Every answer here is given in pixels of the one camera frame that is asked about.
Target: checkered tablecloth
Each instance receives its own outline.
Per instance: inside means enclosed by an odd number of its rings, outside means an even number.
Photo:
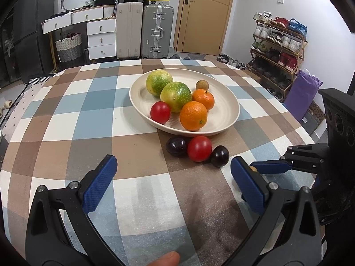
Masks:
[[[238,98],[238,121],[211,137],[247,163],[278,159],[290,145],[312,139],[292,115],[243,71],[219,62],[133,60],[86,65],[56,74],[33,97],[8,146],[0,173],[6,236],[24,256],[26,225],[36,188],[80,181],[106,154],[117,173],[97,210],[89,214],[126,265],[146,265],[176,250],[181,265],[221,265],[240,245],[257,216],[241,199],[230,165],[176,158],[165,150],[172,135],[147,124],[128,91],[143,73],[161,68],[198,71]],[[299,189],[311,174],[267,176]],[[75,247],[84,251],[62,213]]]

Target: mandarin orange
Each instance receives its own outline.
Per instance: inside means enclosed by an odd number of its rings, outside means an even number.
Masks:
[[[191,101],[182,107],[180,123],[186,130],[196,131],[206,125],[207,115],[207,109],[202,103]]]
[[[203,104],[208,111],[214,106],[214,96],[204,89],[197,89],[192,93],[192,100]]]

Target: refrigerator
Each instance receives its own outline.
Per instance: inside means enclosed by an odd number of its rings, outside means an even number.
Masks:
[[[54,0],[18,0],[14,6],[14,45],[17,66],[24,83],[30,75],[48,74],[53,61],[49,34],[42,22],[54,14]]]

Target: plate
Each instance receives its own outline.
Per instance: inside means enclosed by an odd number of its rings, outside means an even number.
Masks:
[[[154,103],[160,101],[160,99],[151,95],[146,88],[147,77],[153,72],[150,71],[140,76],[133,83],[129,93],[133,107],[145,121],[162,131],[186,137],[215,135],[228,129],[237,121],[240,114],[239,102],[233,92],[221,82],[208,75],[191,70],[163,70],[170,73],[174,81],[185,83],[191,90],[191,93],[196,90],[196,83],[199,80],[206,80],[209,83],[208,92],[214,96],[214,107],[208,112],[206,125],[198,131],[186,130],[180,123],[179,113],[172,113],[169,121],[164,125],[153,121],[150,119],[150,109]]]

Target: purple bag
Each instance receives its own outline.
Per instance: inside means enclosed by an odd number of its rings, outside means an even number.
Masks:
[[[312,76],[306,69],[298,71],[297,78],[284,102],[287,110],[297,121],[301,121],[304,117],[322,84],[323,82]]]

